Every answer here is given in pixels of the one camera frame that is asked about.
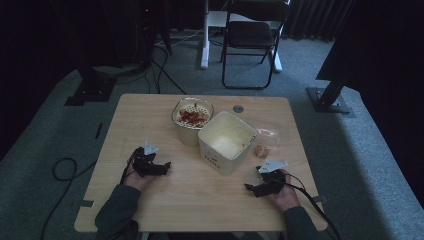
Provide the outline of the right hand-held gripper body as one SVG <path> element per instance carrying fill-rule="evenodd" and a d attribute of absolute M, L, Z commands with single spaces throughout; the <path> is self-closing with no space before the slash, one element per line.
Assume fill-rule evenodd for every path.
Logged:
<path fill-rule="evenodd" d="M 266 185 L 267 190 L 272 190 L 272 194 L 278 194 L 284 187 L 286 180 L 281 169 L 287 165 L 286 161 L 266 160 L 261 166 L 256 167 L 263 180 L 262 184 Z"/>

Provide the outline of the person's left hand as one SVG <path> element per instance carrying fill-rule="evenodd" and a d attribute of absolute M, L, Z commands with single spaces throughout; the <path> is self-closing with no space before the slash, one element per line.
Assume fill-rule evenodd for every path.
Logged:
<path fill-rule="evenodd" d="M 124 172 L 122 184 L 142 192 L 154 179 L 154 176 L 140 177 L 133 168 L 133 162 L 130 161 Z"/>

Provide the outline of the black slanted stand with base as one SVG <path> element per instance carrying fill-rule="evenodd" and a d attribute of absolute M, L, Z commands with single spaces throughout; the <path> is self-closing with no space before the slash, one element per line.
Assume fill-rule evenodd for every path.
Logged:
<path fill-rule="evenodd" d="M 352 54 L 348 50 L 348 33 L 345 26 L 349 25 L 351 12 L 357 0 L 349 0 L 349 6 L 344 11 L 345 18 L 341 29 L 329 54 L 324 60 L 316 79 L 327 80 L 326 88 L 310 87 L 307 93 L 316 112 L 340 113 L 347 117 L 354 117 L 354 113 L 340 96 L 341 90 L 347 82 L 349 64 Z"/>

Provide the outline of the cream strainer cup with scraps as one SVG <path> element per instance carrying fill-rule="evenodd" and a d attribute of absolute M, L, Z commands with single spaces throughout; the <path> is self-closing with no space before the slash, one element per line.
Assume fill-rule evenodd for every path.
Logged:
<path fill-rule="evenodd" d="M 171 114 L 179 140 L 188 146 L 198 145 L 198 132 L 211 120 L 213 105 L 206 100 L 185 97 L 174 107 Z"/>

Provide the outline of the small brown food piece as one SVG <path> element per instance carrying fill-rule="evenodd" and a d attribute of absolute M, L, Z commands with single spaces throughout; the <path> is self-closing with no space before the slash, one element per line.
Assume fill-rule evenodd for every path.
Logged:
<path fill-rule="evenodd" d="M 258 158 L 265 159 L 270 152 L 270 149 L 266 145 L 258 144 L 255 148 L 255 156 Z"/>

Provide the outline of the clear plastic wrapper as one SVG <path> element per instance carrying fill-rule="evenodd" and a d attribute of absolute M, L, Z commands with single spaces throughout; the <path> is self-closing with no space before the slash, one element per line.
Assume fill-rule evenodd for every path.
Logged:
<path fill-rule="evenodd" d="M 272 129 L 257 128 L 256 142 L 268 147 L 277 147 L 280 143 L 280 135 Z"/>

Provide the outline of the cream square bin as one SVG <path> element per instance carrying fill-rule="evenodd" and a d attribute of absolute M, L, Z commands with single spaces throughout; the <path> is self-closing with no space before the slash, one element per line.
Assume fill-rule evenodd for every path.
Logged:
<path fill-rule="evenodd" d="M 229 176 L 246 158 L 256 135 L 252 125 L 221 111 L 198 132 L 200 156 L 212 169 Z"/>

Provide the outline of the person's right hand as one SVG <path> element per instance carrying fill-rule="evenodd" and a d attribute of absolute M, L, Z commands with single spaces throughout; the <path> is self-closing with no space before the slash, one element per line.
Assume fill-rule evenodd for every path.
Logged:
<path fill-rule="evenodd" d="M 281 212 L 285 212 L 291 208 L 299 207 L 300 201 L 295 189 L 290 186 L 291 176 L 283 169 L 281 169 L 281 172 L 285 175 L 286 185 L 278 194 L 268 195 L 267 199 Z"/>

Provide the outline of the black stand with flat base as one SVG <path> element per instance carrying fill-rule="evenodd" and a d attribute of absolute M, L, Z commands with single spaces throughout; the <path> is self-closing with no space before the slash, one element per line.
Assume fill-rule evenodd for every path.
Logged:
<path fill-rule="evenodd" d="M 82 80 L 73 96 L 67 98 L 65 106 L 83 106 L 86 102 L 108 102 L 117 79 L 104 76 L 92 67 L 78 68 Z"/>

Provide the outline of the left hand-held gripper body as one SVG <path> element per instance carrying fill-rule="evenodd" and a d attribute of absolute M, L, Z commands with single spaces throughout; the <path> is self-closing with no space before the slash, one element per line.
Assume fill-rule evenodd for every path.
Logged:
<path fill-rule="evenodd" d="M 132 154 L 133 168 L 140 177 L 146 176 L 145 173 L 148 170 L 156 169 L 154 167 L 154 159 L 158 148 L 151 145 L 149 142 L 145 142 L 143 146 L 138 147 Z"/>

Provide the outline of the dark curtain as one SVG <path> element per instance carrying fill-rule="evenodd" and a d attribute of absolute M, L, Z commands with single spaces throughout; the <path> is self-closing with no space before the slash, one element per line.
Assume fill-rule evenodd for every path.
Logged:
<path fill-rule="evenodd" d="M 288 0 L 290 14 L 282 35 L 332 41 L 342 30 L 356 0 Z"/>

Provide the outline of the black folding chair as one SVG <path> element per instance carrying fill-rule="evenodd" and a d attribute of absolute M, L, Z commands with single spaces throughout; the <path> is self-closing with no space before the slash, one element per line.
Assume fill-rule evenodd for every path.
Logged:
<path fill-rule="evenodd" d="M 221 83 L 226 89 L 263 90 L 271 81 L 281 32 L 290 14 L 287 0 L 229 0 L 221 52 Z M 271 55 L 267 81 L 262 86 L 226 83 L 228 56 L 261 56 L 262 64 Z"/>

